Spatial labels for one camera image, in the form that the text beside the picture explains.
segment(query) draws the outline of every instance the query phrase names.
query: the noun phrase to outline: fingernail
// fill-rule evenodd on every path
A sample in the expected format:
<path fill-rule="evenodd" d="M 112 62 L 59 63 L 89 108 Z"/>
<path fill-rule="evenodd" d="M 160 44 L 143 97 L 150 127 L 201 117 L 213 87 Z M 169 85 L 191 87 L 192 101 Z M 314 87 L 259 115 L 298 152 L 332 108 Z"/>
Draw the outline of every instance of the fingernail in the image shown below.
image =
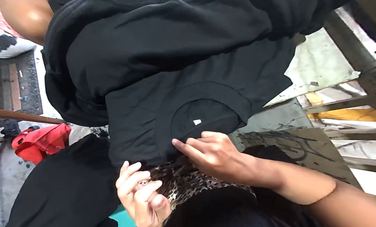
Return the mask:
<path fill-rule="evenodd" d="M 144 171 L 144 172 L 142 172 L 142 174 L 143 174 L 145 177 L 150 177 L 150 172 L 149 172 L 149 171 Z"/>
<path fill-rule="evenodd" d="M 153 199 L 153 204 L 156 205 L 156 206 L 161 205 L 161 202 L 162 202 L 162 197 L 161 197 L 161 196 L 156 196 L 156 197 Z"/>

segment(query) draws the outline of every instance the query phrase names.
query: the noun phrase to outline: red plastic bag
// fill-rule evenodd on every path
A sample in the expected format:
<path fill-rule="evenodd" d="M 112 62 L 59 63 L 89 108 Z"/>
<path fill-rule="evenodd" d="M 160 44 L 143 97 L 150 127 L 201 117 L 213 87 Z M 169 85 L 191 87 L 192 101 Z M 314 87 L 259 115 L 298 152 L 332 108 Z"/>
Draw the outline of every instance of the red plastic bag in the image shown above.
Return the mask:
<path fill-rule="evenodd" d="M 69 146 L 71 130 L 65 123 L 37 130 L 29 128 L 13 139 L 12 147 L 17 156 L 37 165 L 46 156 Z"/>

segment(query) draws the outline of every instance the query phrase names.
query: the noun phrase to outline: finger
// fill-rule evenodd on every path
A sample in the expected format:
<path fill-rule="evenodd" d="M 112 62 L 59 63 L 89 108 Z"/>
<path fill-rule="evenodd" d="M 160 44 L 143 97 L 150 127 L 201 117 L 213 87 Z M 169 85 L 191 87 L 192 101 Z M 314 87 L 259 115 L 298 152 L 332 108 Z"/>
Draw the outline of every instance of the finger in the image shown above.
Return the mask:
<path fill-rule="evenodd" d="M 152 181 L 146 184 L 142 189 L 135 193 L 135 201 L 137 203 L 147 202 L 150 198 L 150 195 L 157 189 L 159 189 L 161 185 L 161 181 Z"/>
<path fill-rule="evenodd" d="M 197 140 L 199 140 L 200 142 L 204 142 L 204 143 L 214 143 L 214 142 L 216 142 L 214 137 L 198 138 Z"/>
<path fill-rule="evenodd" d="M 151 201 L 151 206 L 157 214 L 159 223 L 162 223 L 171 214 L 171 205 L 165 196 L 159 194 Z"/>
<path fill-rule="evenodd" d="M 201 163 L 205 160 L 205 154 L 193 148 L 189 144 L 185 144 L 177 139 L 173 139 L 173 145 L 177 150 L 188 156 L 193 162 Z"/>
<path fill-rule="evenodd" d="M 125 180 L 128 179 L 133 173 L 138 171 L 140 167 L 141 163 L 137 162 L 127 167 L 127 169 L 124 169 L 123 172 L 119 174 L 119 178 L 116 180 L 115 187 L 119 189 L 119 187 L 125 182 Z"/>
<path fill-rule="evenodd" d="M 133 192 L 137 192 L 139 191 L 140 189 L 142 189 L 144 187 L 143 184 L 137 184 L 134 188 L 133 188 Z"/>
<path fill-rule="evenodd" d="M 225 135 L 225 134 L 220 133 L 220 132 L 209 132 L 209 131 L 203 131 L 201 133 L 202 138 L 216 137 L 216 136 L 220 136 L 220 135 Z"/>
<path fill-rule="evenodd" d="M 132 190 L 136 187 L 136 185 L 142 181 L 149 179 L 150 172 L 135 172 L 133 173 L 125 182 L 119 187 L 118 189 L 118 196 L 119 199 L 122 200 L 124 197 L 129 195 Z"/>
<path fill-rule="evenodd" d="M 125 161 L 125 162 L 123 163 L 122 167 L 120 168 L 120 171 L 119 171 L 119 178 L 120 178 L 120 176 L 122 175 L 122 173 L 124 173 L 125 170 L 128 169 L 128 167 L 129 167 L 129 162 L 128 162 L 128 161 Z M 116 183 L 115 183 L 115 187 L 116 187 L 116 188 L 119 188 L 119 186 L 120 186 L 120 183 L 118 183 L 118 180 L 116 180 Z"/>
<path fill-rule="evenodd" d="M 186 144 L 191 145 L 193 148 L 197 149 L 198 151 L 202 153 L 206 153 L 207 151 L 211 149 L 208 143 L 204 143 L 194 138 L 188 138 L 186 141 Z"/>
<path fill-rule="evenodd" d="M 150 195 L 157 189 L 159 189 L 161 185 L 161 181 L 152 181 L 135 193 L 136 220 L 146 220 L 148 219 L 148 215 L 151 216 L 151 214 L 149 213 L 148 200 L 150 198 Z"/>

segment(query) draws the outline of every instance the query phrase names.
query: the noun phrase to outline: leopard print fabric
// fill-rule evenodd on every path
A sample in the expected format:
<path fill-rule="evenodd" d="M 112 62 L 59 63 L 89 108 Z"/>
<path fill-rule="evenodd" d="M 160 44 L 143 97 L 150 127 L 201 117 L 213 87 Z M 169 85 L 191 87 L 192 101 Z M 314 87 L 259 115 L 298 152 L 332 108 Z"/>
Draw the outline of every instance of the leopard print fabric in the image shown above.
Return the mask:
<path fill-rule="evenodd" d="M 157 190 L 164 195 L 171 204 L 171 212 L 183 204 L 192 196 L 201 193 L 203 190 L 211 190 L 221 187 L 238 187 L 254 194 L 249 186 L 227 183 L 217 178 L 202 173 L 195 168 L 186 156 L 182 156 L 174 164 L 167 163 L 150 170 L 150 180 L 143 181 L 145 185 L 151 181 L 162 181 L 162 186 Z"/>

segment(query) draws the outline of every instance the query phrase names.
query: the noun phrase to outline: white label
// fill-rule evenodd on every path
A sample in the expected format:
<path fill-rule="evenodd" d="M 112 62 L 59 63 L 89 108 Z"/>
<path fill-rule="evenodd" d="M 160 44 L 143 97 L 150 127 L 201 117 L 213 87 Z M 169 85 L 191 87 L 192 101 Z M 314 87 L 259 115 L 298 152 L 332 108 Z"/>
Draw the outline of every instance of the white label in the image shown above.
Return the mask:
<path fill-rule="evenodd" d="M 195 124 L 195 125 L 198 125 L 198 124 L 200 124 L 200 123 L 202 123 L 202 121 L 201 121 L 200 119 L 194 121 L 194 124 Z"/>

